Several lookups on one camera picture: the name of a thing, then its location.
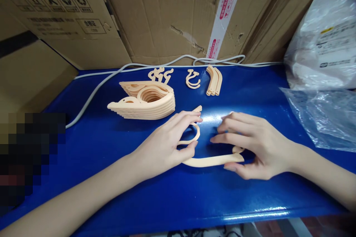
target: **blue table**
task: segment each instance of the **blue table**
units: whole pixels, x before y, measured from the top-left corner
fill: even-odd
[[[204,122],[195,157],[231,153],[231,145],[211,144],[209,138],[216,133],[220,117],[234,110],[266,118],[289,139],[356,173],[356,153],[314,147],[279,89],[288,87],[282,66],[219,69],[223,75],[220,96],[206,96],[210,79],[204,67],[194,68],[200,72],[199,89],[185,85],[186,68],[175,68],[169,81],[177,112],[203,106]],[[147,80],[148,72],[121,73],[102,86],[83,117],[66,131],[58,154],[51,155],[49,175],[40,177],[42,185],[34,186],[34,193],[20,207],[1,218],[0,228],[132,152],[169,119],[125,120],[106,108],[109,102],[126,96],[120,81]],[[73,81],[46,112],[65,112],[72,120],[104,77]],[[188,140],[193,135],[193,130],[188,130],[184,137]],[[249,151],[243,156],[247,161],[254,157]],[[222,166],[192,168],[181,164],[109,202],[75,236],[122,236],[344,211],[320,188],[295,174],[284,173],[269,181],[243,180]]]

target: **white cable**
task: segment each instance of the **white cable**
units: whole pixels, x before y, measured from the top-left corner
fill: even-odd
[[[166,64],[162,64],[162,65],[157,65],[157,66],[152,66],[152,65],[144,65],[144,64],[138,64],[138,63],[129,63],[124,65],[121,69],[116,70],[116,71],[106,71],[106,72],[98,72],[98,73],[91,73],[91,74],[84,74],[84,75],[80,75],[75,77],[76,79],[80,79],[80,78],[84,78],[84,77],[89,77],[89,76],[95,76],[95,75],[104,75],[104,74],[110,74],[109,76],[107,76],[105,79],[103,79],[93,90],[93,92],[90,94],[89,98],[87,99],[87,101],[85,102],[84,106],[82,107],[82,109],[80,110],[80,112],[78,113],[78,115],[75,117],[75,119],[69,123],[68,125],[66,125],[66,129],[70,128],[71,126],[73,126],[74,124],[76,124],[78,122],[78,120],[82,117],[83,113],[85,112],[86,108],[88,107],[89,103],[91,102],[91,100],[93,99],[94,95],[96,94],[96,92],[100,89],[100,87],[106,83],[109,79],[111,79],[113,76],[115,76],[116,74],[120,73],[120,72],[130,72],[130,71],[136,71],[136,70],[142,70],[142,69],[153,69],[153,68],[159,68],[159,67],[165,67],[165,66],[169,66],[175,62],[177,62],[178,60],[181,60],[182,58],[185,57],[189,57],[191,59],[194,59],[193,61],[193,66],[194,67],[206,67],[206,65],[198,65],[196,66],[195,63],[198,61],[204,62],[204,63],[224,63],[224,64],[228,64],[228,65],[212,65],[212,66],[218,66],[218,67],[227,67],[227,66],[244,66],[244,67],[267,67],[267,66],[272,66],[272,65],[277,65],[277,64],[282,64],[282,62],[266,62],[266,63],[255,63],[255,64],[241,64],[241,62],[245,59],[244,55],[238,55],[238,56],[234,56],[228,59],[223,59],[223,60],[215,60],[215,59],[208,59],[208,58],[196,58],[194,56],[191,55],[182,55],[179,58],[166,63]],[[234,62],[227,62],[229,60],[233,60],[233,59],[237,59],[242,57],[242,59],[238,62],[238,63],[234,63]],[[140,66],[141,68],[137,68],[137,69],[129,69],[129,70],[124,70],[127,67],[130,66]],[[171,66],[171,67],[189,67],[189,66]]]

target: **pixelated area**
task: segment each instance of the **pixelated area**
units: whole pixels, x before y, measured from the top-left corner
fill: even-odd
[[[0,120],[0,216],[16,208],[56,164],[65,113],[10,113]]]

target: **brown cardboard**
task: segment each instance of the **brown cardboard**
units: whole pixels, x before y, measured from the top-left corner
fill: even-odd
[[[105,0],[0,2],[27,29],[51,43],[79,69],[113,68],[131,63]]]
[[[282,61],[295,30],[313,0],[272,0],[243,48],[246,63]]]
[[[240,53],[270,0],[237,0],[219,58]],[[133,62],[205,57],[219,0],[110,0]],[[190,59],[178,64],[191,64]]]
[[[9,13],[5,12],[1,5],[0,21],[2,25],[0,30],[0,41],[27,31],[26,27],[19,23],[13,16],[9,15]]]
[[[77,73],[40,40],[13,52],[0,59],[0,110],[41,112]]]

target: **white plastic bag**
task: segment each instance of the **white plastic bag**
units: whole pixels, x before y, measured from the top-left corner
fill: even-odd
[[[356,0],[314,0],[284,62],[291,89],[356,88]]]
[[[356,92],[280,89],[316,147],[356,153]]]

